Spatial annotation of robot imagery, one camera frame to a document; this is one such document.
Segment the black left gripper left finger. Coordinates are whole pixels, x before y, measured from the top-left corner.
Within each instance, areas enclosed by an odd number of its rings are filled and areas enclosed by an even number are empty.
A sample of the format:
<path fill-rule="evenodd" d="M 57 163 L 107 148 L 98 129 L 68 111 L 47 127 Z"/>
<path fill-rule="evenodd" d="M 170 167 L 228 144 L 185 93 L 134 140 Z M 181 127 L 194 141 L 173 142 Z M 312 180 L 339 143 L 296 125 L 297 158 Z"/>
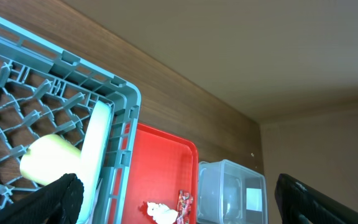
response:
<path fill-rule="evenodd" d="M 76 174 L 64 174 L 26 198 L 0 210 L 0 224 L 76 224 L 84 199 Z"/>

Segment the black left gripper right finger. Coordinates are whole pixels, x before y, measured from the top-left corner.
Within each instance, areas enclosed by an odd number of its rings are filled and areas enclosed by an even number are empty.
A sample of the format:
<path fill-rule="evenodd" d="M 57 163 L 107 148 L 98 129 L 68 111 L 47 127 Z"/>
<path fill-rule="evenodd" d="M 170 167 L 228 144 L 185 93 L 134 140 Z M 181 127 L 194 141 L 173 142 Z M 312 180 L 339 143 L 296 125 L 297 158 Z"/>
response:
<path fill-rule="evenodd" d="M 283 224 L 358 224 L 358 212 L 288 174 L 278 176 L 275 200 Z"/>

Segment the yellow plastic cup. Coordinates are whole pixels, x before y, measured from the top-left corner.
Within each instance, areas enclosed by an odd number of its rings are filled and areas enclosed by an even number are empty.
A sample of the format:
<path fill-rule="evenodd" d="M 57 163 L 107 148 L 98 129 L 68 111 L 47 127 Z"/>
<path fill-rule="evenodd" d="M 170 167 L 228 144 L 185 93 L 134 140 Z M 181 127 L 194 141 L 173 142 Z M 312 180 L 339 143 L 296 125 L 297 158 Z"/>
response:
<path fill-rule="evenodd" d="M 63 174 L 75 173 L 81 151 L 59 135 L 48 134 L 34 141 L 22 156 L 21 175 L 40 185 L 48 185 Z"/>

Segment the light blue plate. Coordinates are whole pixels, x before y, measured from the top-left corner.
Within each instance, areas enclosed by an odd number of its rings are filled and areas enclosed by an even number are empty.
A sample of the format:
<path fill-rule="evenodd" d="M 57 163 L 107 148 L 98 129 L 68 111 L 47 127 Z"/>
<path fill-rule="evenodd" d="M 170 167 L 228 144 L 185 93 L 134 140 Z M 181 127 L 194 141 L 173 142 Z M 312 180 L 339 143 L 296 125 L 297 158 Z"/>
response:
<path fill-rule="evenodd" d="M 111 107 L 102 101 L 97 101 L 85 133 L 78 166 L 78 178 L 84 187 L 78 223 L 86 223 L 93 209 L 99 174 L 108 144 L 111 119 Z"/>

